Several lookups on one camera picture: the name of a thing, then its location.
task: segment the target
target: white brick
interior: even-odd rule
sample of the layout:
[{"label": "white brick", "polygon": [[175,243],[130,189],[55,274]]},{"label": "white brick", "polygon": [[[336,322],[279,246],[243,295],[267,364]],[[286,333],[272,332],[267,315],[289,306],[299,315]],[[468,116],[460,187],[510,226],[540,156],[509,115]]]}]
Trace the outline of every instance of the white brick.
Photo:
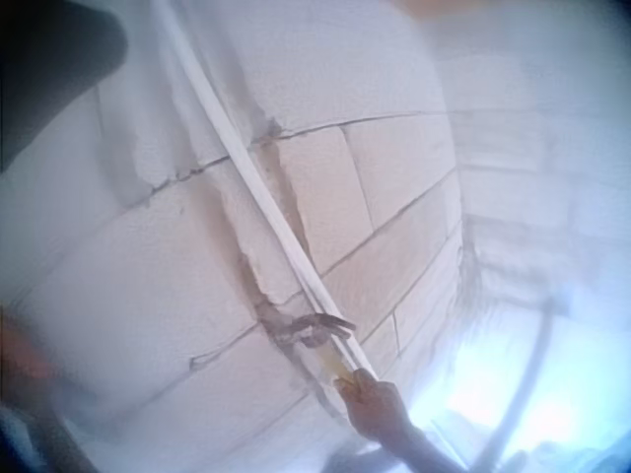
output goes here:
[{"label": "white brick", "polygon": [[323,273],[372,233],[355,164],[339,128],[328,128],[277,142],[278,157],[309,254]]},{"label": "white brick", "polygon": [[421,18],[422,33],[438,60],[508,50],[507,32],[503,28],[500,9],[489,5],[489,2],[483,6],[479,5],[480,2],[476,3],[478,5],[473,8],[455,6],[454,11],[446,15]]},{"label": "white brick", "polygon": [[231,452],[224,461],[199,471],[322,471],[330,455],[351,439],[357,441],[354,430],[331,419],[317,401],[308,396],[264,433]]},{"label": "white brick", "polygon": [[461,248],[462,233],[458,228],[425,274],[394,310],[401,350],[422,330],[427,320],[433,316],[445,292],[457,281]]},{"label": "white brick", "polygon": [[444,115],[367,121],[344,130],[376,228],[456,165]]},{"label": "white brick", "polygon": [[565,232],[504,223],[469,222],[475,255],[483,266],[516,275],[563,281],[584,278],[595,260],[588,248]]},{"label": "white brick", "polygon": [[456,296],[453,283],[440,298],[424,327],[399,355],[392,368],[384,376],[398,387],[408,409],[413,409],[435,375],[432,367],[440,365],[450,355],[456,337],[456,316],[452,311]]},{"label": "white brick", "polygon": [[539,52],[524,57],[523,71],[538,109],[629,119],[631,65],[624,51]]},{"label": "white brick", "polygon": [[546,159],[545,128],[539,113],[454,112],[450,121],[459,163],[538,170]]},{"label": "white brick", "polygon": [[571,189],[547,175],[494,170],[460,172],[464,213],[548,228],[568,223]]},{"label": "white brick", "polygon": [[195,184],[167,189],[104,228],[20,307],[53,359],[106,407],[163,388],[187,372],[190,357],[254,324],[231,273],[239,255],[206,233],[212,204],[199,201]]},{"label": "white brick", "polygon": [[631,191],[599,184],[581,187],[576,229],[591,237],[631,241]]},{"label": "white brick", "polygon": [[606,184],[631,182],[631,125],[628,121],[548,115],[554,167]]},{"label": "white brick", "polygon": [[324,278],[363,340],[423,273],[446,238],[440,189],[433,189]]},{"label": "white brick", "polygon": [[[346,7],[350,14],[340,18],[338,11]],[[353,9],[358,7],[319,9],[303,0],[248,2],[246,9],[231,5],[222,13],[254,98],[284,131],[444,111],[440,81],[422,42],[400,34],[399,21],[386,20],[387,30],[367,34],[367,23],[357,21]],[[374,18],[400,15],[380,2],[359,9],[360,18],[373,18],[373,26]]]},{"label": "white brick", "polygon": [[[3,304],[18,301],[85,237],[122,213],[101,140],[97,100],[89,91],[57,114],[0,177]],[[140,190],[145,197],[150,191]]]},{"label": "white brick", "polygon": [[264,435],[305,392],[289,362],[255,330],[129,419],[107,459],[128,457],[117,470],[123,472],[199,471]]},{"label": "white brick", "polygon": [[437,68],[448,110],[524,110],[535,105],[517,56],[462,56],[441,61]]},{"label": "white brick", "polygon": [[391,315],[362,343],[362,348],[378,376],[390,368],[398,353],[394,317]]},{"label": "white brick", "polygon": [[482,268],[480,280],[484,292],[498,300],[540,306],[550,297],[548,278],[529,278],[528,275],[516,272]]},{"label": "white brick", "polygon": [[238,243],[242,266],[253,273],[258,290],[273,304],[287,301],[300,290],[300,285],[233,162],[220,163],[202,177],[219,191],[224,206],[222,217],[227,219],[221,225],[230,229],[231,235],[227,237]]},{"label": "white brick", "polygon": [[445,178],[441,184],[441,189],[445,199],[447,233],[450,234],[456,225],[462,221],[462,196],[460,195],[460,181],[457,172],[453,172]]}]

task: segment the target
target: wall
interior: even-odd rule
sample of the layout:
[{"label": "wall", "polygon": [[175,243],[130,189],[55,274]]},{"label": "wall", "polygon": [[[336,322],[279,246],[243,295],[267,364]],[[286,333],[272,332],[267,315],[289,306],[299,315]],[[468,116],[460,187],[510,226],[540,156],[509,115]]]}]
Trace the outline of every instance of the wall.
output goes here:
[{"label": "wall", "polygon": [[[2,301],[91,394],[61,391],[59,408],[104,471],[318,467],[350,430],[257,323],[265,301],[308,311],[299,285],[148,4],[106,7],[125,63],[0,177]],[[252,158],[410,399],[456,330],[461,246],[450,120],[414,25],[378,2],[212,9],[183,14]]]},{"label": "wall", "polygon": [[496,425],[541,303],[552,295],[568,307],[516,439],[522,447],[550,439],[602,448],[631,425],[622,18],[607,2],[487,2],[424,29],[454,135],[464,258],[492,307],[462,349],[452,407]]}]

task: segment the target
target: human hand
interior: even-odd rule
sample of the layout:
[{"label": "human hand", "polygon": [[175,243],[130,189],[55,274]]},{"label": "human hand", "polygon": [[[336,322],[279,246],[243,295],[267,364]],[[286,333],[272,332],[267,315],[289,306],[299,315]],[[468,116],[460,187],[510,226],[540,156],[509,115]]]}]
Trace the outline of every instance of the human hand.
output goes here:
[{"label": "human hand", "polygon": [[415,431],[403,400],[391,382],[377,381],[364,369],[353,372],[355,382],[339,378],[335,381],[346,403],[348,417],[357,432],[379,441],[385,448],[399,448]]}]

